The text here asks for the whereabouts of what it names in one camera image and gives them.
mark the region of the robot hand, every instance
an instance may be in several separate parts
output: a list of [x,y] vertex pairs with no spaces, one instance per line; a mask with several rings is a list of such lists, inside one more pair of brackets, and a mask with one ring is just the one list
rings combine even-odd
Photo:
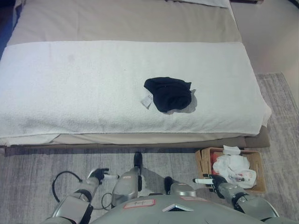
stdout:
[[195,179],[193,179],[193,182],[206,184],[209,187],[212,187],[212,189],[210,189],[210,191],[217,193],[219,198],[222,198],[222,199],[225,198],[224,195],[222,195],[219,191],[219,185],[222,183],[227,183],[226,179],[220,175],[203,174],[203,176],[208,179],[195,178]]

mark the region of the floor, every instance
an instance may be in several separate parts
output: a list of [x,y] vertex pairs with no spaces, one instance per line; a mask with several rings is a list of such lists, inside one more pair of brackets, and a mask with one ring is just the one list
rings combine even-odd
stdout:
[[12,31],[13,7],[0,7],[0,58]]
[[254,72],[282,72],[299,106],[299,9],[288,0],[232,9]]

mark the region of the pillow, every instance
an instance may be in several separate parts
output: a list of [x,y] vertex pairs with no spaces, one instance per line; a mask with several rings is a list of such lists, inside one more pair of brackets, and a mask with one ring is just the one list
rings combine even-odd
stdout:
[[190,2],[190,3],[195,3],[195,4],[207,5],[207,6],[218,6],[218,7],[222,7],[222,8],[229,7],[228,0],[172,0],[172,1]]

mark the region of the black cable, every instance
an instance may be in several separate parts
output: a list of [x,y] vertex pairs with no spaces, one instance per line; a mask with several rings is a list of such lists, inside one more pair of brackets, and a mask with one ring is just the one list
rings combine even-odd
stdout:
[[[57,178],[58,178],[61,174],[64,174],[64,173],[73,174],[73,175],[78,179],[79,182],[82,182],[82,181],[83,181],[77,174],[75,174],[75,173],[73,173],[73,172],[71,172],[71,171],[67,171],[67,170],[66,170],[66,171],[62,171],[62,172],[60,172],[59,174],[57,174],[57,176],[55,177],[55,179],[54,179],[53,182],[52,182],[52,193],[53,193],[53,196],[55,197],[55,199],[56,199],[56,201],[57,201],[58,203],[60,202],[60,200],[59,200],[59,198],[57,197],[56,192],[55,192],[55,182],[56,182]],[[105,193],[105,194],[102,196],[102,199],[101,199],[101,205],[102,205],[102,208],[94,208],[94,210],[102,210],[102,209],[104,209],[104,210],[106,210],[106,211],[109,211],[109,209],[107,209],[107,208],[111,205],[111,202],[110,202],[109,205],[107,205],[107,206],[104,206],[104,203],[103,203],[103,201],[104,201],[104,197],[105,197],[106,195],[112,195],[112,194],[109,193],[109,192]]]
[[77,179],[78,179],[78,181],[79,182],[82,182],[82,179],[77,175],[77,174],[75,174],[75,173],[73,173],[73,172],[71,172],[71,171],[62,171],[62,172],[60,172],[59,174],[57,174],[57,176],[55,177],[55,179],[53,180],[53,182],[52,182],[52,193],[53,193],[53,196],[55,197],[55,199],[56,199],[56,201],[59,203],[60,202],[60,200],[59,200],[59,198],[57,197],[57,195],[56,195],[56,192],[55,192],[55,182],[56,182],[56,180],[57,180],[57,178],[61,175],[61,174],[64,174],[64,173],[69,173],[69,174],[73,174]]
[[111,205],[111,202],[110,202],[109,205],[107,205],[107,206],[104,206],[104,203],[103,203],[104,197],[105,197],[106,195],[112,195],[112,194],[109,193],[109,192],[105,193],[105,194],[102,196],[102,199],[101,199],[101,205],[102,205],[102,208],[93,208],[94,210],[102,210],[102,209],[104,209],[104,210],[106,210],[106,211],[109,211],[109,210],[110,210],[110,209],[107,209],[107,208]]

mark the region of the beige bed sheet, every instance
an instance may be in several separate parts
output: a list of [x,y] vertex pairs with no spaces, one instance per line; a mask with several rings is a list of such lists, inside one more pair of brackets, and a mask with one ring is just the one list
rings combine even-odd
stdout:
[[[8,45],[40,41],[241,42],[228,8],[164,0],[27,0]],[[239,133],[61,134],[48,144],[158,144]],[[47,144],[45,136],[19,144]]]

